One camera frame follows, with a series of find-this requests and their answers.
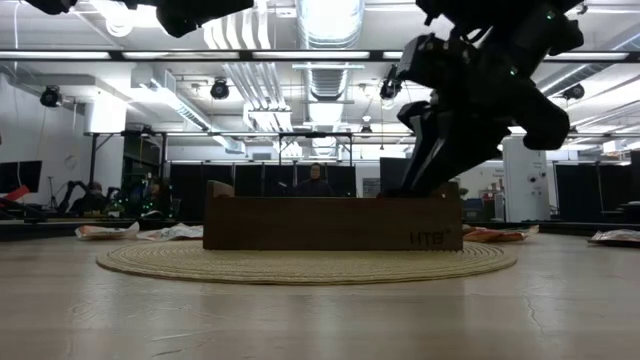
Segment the silver ventilation duct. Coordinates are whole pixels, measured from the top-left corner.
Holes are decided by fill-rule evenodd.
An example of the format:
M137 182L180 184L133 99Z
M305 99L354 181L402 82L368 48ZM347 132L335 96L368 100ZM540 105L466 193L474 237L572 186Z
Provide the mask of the silver ventilation duct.
M363 25L365 0L296 0L300 47L353 50ZM312 63L304 72L307 117L320 132L340 128L350 71L344 63Z

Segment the black monitor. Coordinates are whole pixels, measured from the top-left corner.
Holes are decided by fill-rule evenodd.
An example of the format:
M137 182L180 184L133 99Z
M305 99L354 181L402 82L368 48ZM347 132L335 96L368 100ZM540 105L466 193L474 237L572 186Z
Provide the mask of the black monitor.
M10 193L26 186L31 193L39 191L41 161L0 163L0 193Z

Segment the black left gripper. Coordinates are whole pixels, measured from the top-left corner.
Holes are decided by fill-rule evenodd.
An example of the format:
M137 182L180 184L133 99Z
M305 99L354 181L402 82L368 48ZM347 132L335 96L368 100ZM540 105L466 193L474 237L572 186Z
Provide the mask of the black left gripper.
M24 0L41 12L67 14L79 2L88 1L105 19L114 37L128 35L139 23L140 10L152 11L164 32L174 38L231 14L251 9L254 0Z

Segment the yellow mango tea packet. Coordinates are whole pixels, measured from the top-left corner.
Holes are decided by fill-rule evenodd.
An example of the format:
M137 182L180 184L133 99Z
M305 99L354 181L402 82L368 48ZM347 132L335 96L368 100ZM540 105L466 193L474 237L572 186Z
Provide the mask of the yellow mango tea packet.
M619 229L597 232L588 242L602 246L640 247L640 231Z

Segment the white column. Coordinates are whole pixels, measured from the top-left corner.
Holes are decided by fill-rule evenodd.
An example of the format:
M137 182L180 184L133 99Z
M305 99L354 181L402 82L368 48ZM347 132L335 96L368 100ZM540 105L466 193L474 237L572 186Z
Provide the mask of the white column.
M550 218L548 170L545 151L533 151L523 139L503 141L505 207L508 222Z

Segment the white air duct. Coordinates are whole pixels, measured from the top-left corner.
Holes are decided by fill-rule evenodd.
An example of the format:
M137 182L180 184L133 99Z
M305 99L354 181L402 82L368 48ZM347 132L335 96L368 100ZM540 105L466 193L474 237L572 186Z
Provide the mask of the white air duct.
M167 69L155 69L151 65L136 65L131 72L131 88L142 89L145 96L171 108L176 115L192 125L200 133L205 133L220 144L227 153L244 154L246 145L223 130L213 126L210 119L186 97L177 87L176 77Z

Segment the green mango snack packet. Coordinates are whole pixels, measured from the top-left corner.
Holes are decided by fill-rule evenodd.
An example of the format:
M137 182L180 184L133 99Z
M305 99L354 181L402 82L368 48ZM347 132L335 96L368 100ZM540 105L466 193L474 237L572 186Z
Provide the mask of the green mango snack packet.
M527 237L537 234L538 226L518 229L489 229L464 225L463 240L475 243L503 243L524 241Z

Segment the wooden tea box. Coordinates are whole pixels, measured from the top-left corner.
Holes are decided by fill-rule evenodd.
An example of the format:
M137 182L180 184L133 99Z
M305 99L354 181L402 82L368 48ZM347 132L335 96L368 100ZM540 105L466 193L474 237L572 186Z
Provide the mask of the wooden tea box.
M428 197L239 197L206 185L203 248L277 251L459 251L453 183Z

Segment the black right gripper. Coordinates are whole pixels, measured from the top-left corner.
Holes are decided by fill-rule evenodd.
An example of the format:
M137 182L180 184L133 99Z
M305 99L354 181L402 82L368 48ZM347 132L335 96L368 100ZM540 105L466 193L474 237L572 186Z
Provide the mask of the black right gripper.
M505 128L525 130L524 145L531 150L556 150L570 129L567 113L544 96L527 75L509 63L496 47L476 48L458 38L444 40L420 35L405 45L397 77L434 90L434 109L491 124L448 130L430 128L431 104L403 105L398 120L415 136L413 152L400 191L403 195L430 195L443 183L497 157Z

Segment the round woven placemat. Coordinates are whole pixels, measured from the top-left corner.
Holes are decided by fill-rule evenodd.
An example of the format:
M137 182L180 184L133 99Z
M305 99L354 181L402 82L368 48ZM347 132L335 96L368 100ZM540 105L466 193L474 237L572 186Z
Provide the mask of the round woven placemat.
M137 243L99 255L100 267L129 275L207 283L359 285L431 281L509 268L500 247L466 243L459 251L227 251L199 241Z

